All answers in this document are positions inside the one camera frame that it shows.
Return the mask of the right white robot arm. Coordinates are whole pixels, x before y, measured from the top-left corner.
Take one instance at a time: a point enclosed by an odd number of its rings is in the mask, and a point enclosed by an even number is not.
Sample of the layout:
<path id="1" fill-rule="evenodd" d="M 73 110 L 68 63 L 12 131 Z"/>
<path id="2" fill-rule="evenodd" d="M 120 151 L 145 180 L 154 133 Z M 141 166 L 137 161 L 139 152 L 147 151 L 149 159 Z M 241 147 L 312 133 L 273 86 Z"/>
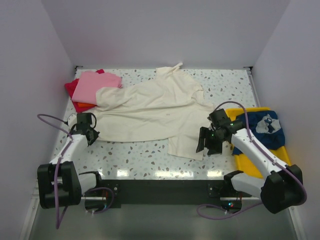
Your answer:
<path id="1" fill-rule="evenodd" d="M 207 149 L 208 155 L 222 152 L 223 142 L 229 142 L 245 154 L 262 175 L 248 175 L 242 170 L 233 171 L 223 178 L 220 194 L 233 197 L 246 193 L 259 198 L 266 209 L 276 214 L 291 206 L 306 202 L 303 174 L 297 165 L 288 165 L 268 150 L 252 133 L 249 122 L 231 120 L 224 109 L 209 114 L 210 127 L 199 130 L 196 151 Z"/>

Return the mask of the cream t shirt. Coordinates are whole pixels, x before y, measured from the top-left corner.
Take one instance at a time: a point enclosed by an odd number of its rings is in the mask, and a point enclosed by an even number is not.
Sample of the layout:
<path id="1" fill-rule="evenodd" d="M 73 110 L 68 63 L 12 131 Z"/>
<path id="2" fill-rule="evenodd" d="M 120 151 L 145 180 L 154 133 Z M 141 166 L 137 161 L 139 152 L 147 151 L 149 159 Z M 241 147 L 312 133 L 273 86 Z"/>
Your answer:
<path id="1" fill-rule="evenodd" d="M 197 152 L 201 127 L 208 127 L 214 105 L 200 83 L 181 70 L 182 63 L 159 67 L 156 78 L 126 88 L 97 91 L 98 140 L 146 142 L 168 140 L 168 154 L 201 161 Z"/>

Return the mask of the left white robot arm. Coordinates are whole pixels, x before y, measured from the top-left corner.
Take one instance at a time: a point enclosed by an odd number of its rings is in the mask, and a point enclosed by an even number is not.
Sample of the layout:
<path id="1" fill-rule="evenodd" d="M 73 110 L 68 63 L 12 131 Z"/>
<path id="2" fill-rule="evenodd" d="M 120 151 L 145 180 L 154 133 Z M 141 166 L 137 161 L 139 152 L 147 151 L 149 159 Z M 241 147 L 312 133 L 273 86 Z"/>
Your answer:
<path id="1" fill-rule="evenodd" d="M 65 145 L 54 159 L 37 169 L 39 201 L 43 209 L 78 205 L 85 192 L 99 196 L 104 190 L 98 171 L 79 173 L 75 166 L 85 149 L 98 139 L 96 116 L 90 112 L 73 114 L 65 124 L 70 127 Z"/>

